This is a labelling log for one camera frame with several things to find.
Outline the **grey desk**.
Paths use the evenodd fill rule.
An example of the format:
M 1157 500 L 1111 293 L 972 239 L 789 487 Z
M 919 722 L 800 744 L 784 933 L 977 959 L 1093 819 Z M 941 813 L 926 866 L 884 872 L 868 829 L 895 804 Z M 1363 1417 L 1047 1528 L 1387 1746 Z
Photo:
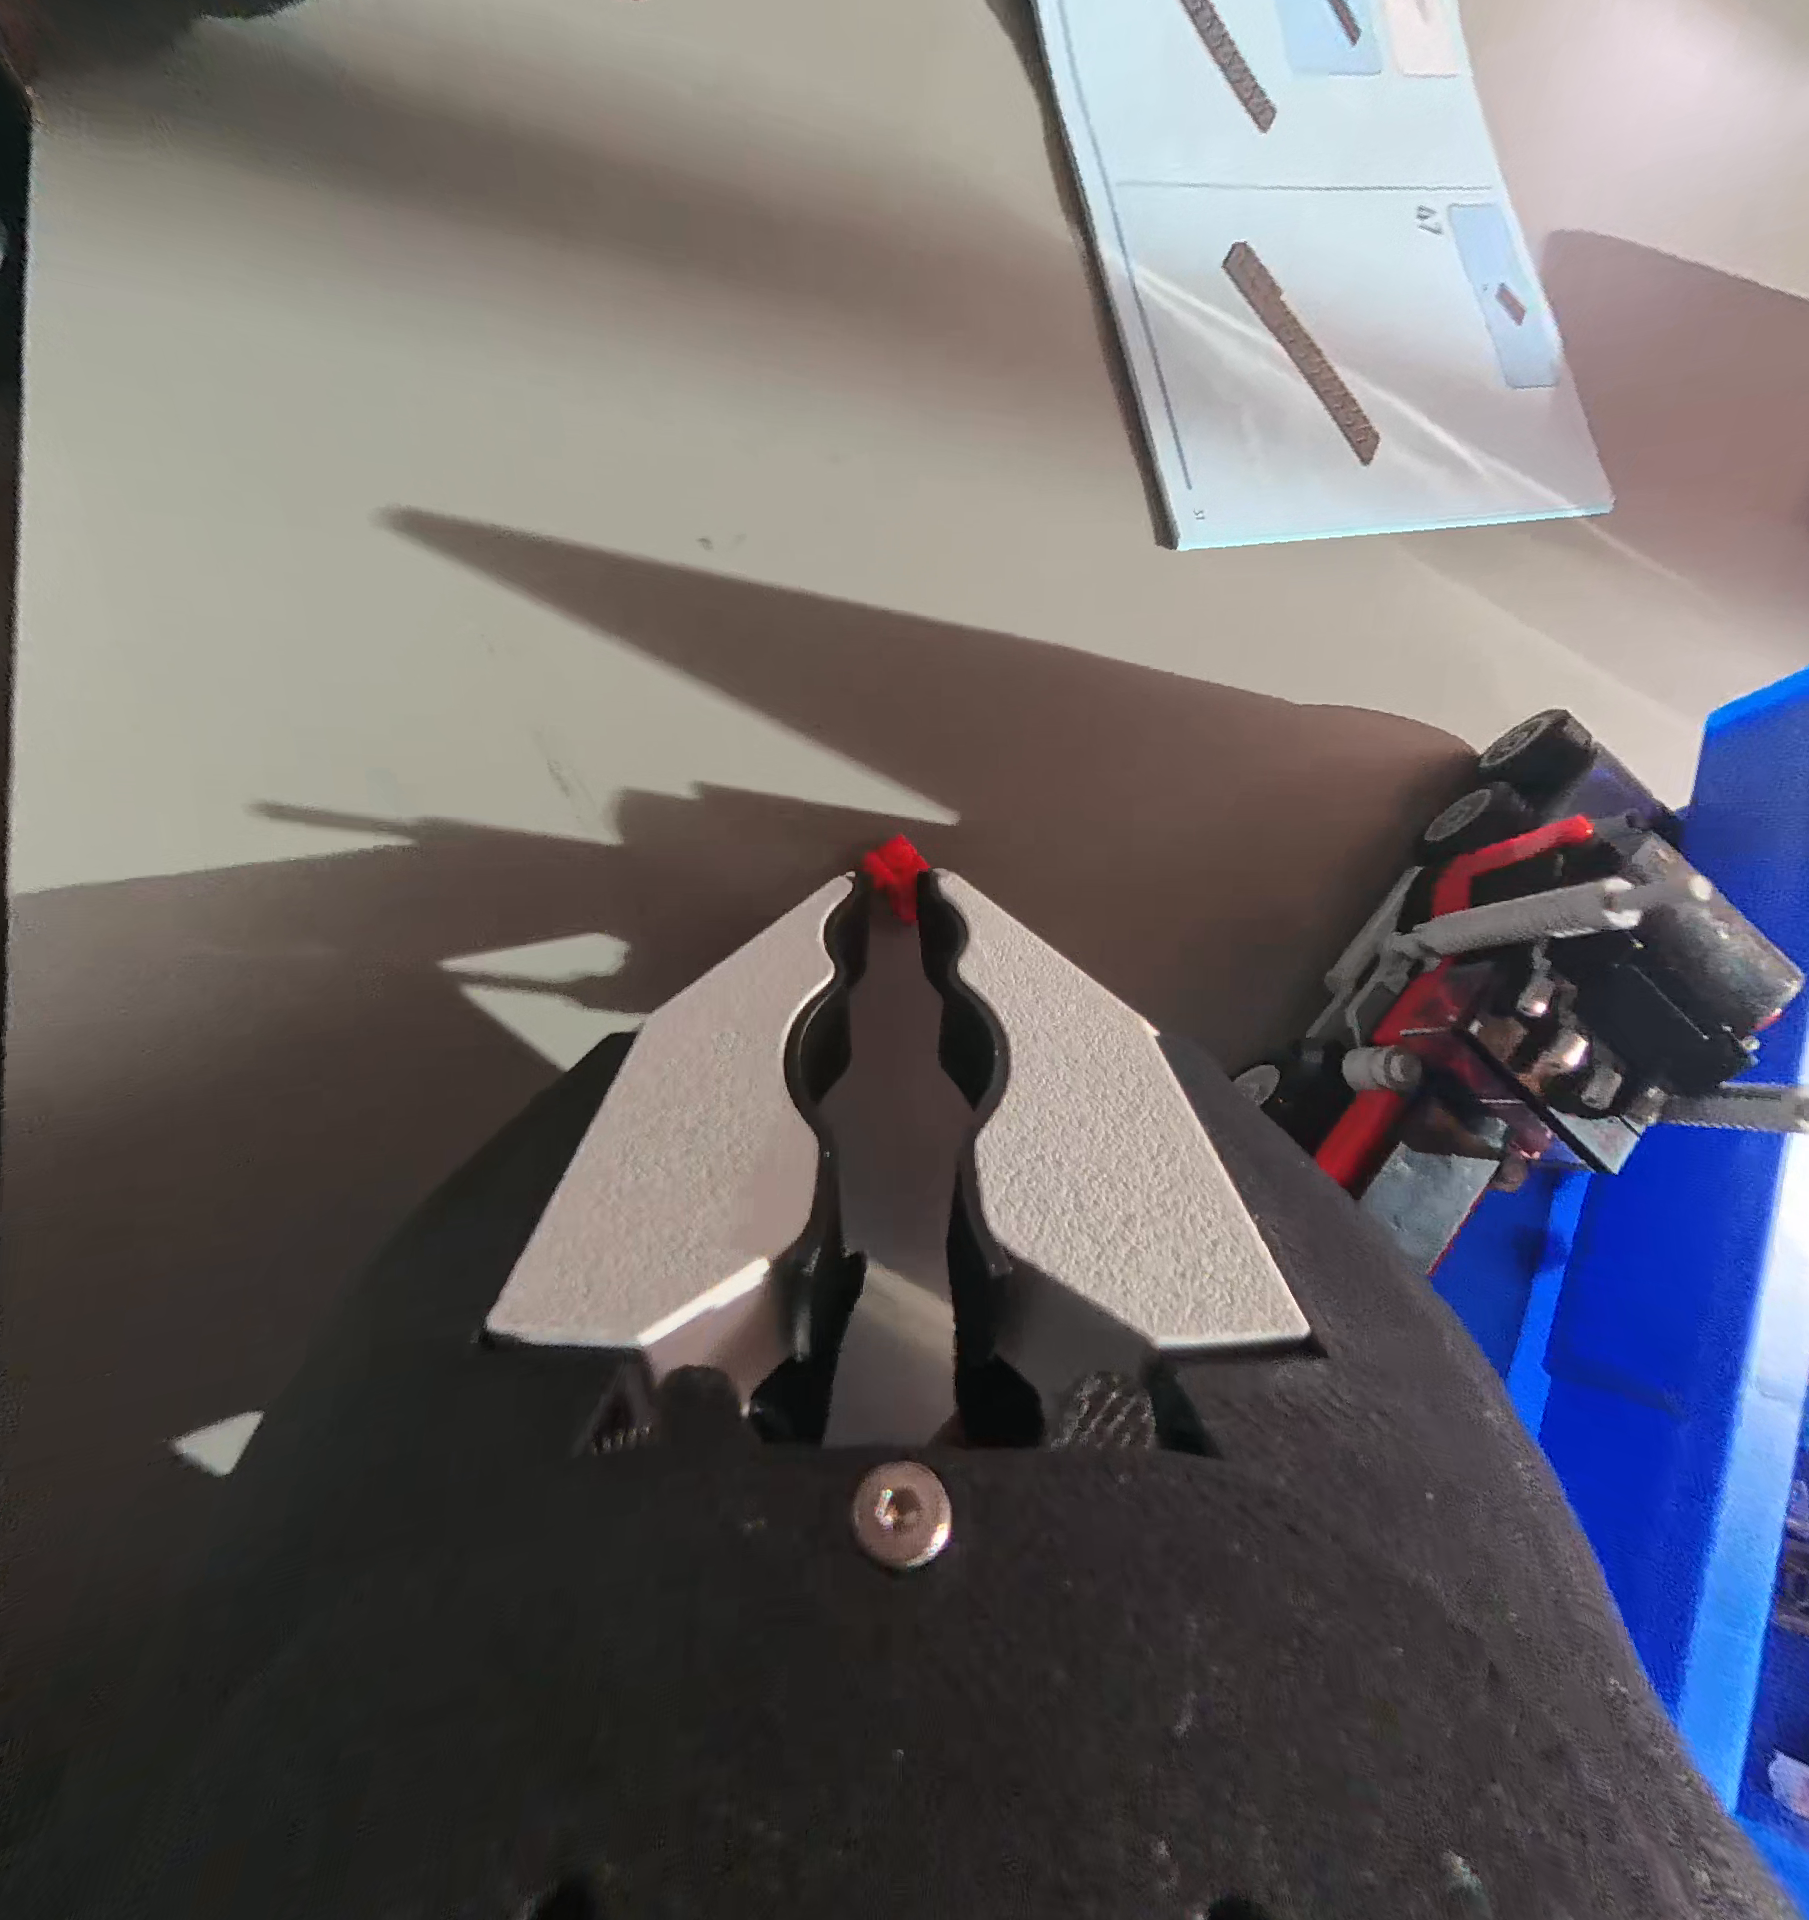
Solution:
M 1178 555 L 1014 4 L 38 30 L 0 1763 L 469 1154 L 907 832 L 1173 1034 L 1309 1017 L 1465 745 L 1663 794 L 1809 663 L 1809 4 L 1465 4 L 1614 510 Z

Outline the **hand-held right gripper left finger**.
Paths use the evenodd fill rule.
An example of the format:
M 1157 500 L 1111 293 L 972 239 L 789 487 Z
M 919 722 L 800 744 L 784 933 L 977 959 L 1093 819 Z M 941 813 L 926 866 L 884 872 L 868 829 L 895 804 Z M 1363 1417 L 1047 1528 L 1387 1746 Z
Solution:
M 822 1102 L 848 1064 L 866 886 L 835 875 L 653 1010 L 509 1272 L 495 1342 L 827 1373 L 861 1291 Z

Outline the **blue plastic storage bin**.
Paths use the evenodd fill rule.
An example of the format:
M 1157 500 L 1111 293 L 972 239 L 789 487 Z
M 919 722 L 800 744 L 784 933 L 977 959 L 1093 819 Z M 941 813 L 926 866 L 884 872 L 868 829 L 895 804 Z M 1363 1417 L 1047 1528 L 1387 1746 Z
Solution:
M 1686 852 L 1808 983 L 1759 1042 L 1809 1088 L 1809 666 L 1718 708 Z M 1809 1134 L 1659 1125 L 1618 1175 L 1490 1198 L 1436 1286 L 1564 1484 L 1688 1754 L 1809 1916 L 1809 1638 L 1772 1625 L 1809 1401 Z

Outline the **black red toy brick truck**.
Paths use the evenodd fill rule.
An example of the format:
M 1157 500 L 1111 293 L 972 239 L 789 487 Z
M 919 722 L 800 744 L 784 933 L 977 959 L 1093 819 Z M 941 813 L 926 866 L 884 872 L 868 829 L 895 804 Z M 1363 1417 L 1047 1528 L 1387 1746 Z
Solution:
M 1435 1274 L 1537 1170 L 1614 1175 L 1670 1125 L 1809 1134 L 1809 1088 L 1751 1078 L 1802 988 L 1676 813 L 1545 708 L 1425 824 L 1315 1021 L 1234 1081 Z

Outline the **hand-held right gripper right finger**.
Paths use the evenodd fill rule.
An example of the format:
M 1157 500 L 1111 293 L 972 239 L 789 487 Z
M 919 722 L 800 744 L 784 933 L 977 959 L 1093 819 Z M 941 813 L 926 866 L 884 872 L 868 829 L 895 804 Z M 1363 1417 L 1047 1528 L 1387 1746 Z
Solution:
M 947 1230 L 959 1377 L 1305 1348 L 1157 1026 L 954 872 L 919 875 L 918 928 L 970 1112 Z

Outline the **light blue instruction booklet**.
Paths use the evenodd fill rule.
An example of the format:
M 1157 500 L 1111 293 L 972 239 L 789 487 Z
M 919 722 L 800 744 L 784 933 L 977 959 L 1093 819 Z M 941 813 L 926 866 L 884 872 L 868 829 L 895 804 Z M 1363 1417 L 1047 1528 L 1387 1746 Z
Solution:
M 1170 545 L 1611 510 L 1458 4 L 1033 17 Z

